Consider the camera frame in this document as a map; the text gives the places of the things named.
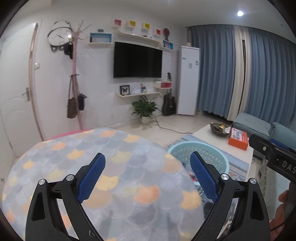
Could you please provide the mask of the person's hand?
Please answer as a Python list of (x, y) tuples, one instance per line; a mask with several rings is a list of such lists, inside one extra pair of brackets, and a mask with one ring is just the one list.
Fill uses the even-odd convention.
[(281, 205), (277, 208), (275, 212), (275, 217), (270, 221), (270, 240), (273, 241), (281, 233), (285, 226), (285, 205), (288, 199), (288, 190), (283, 192), (278, 200)]

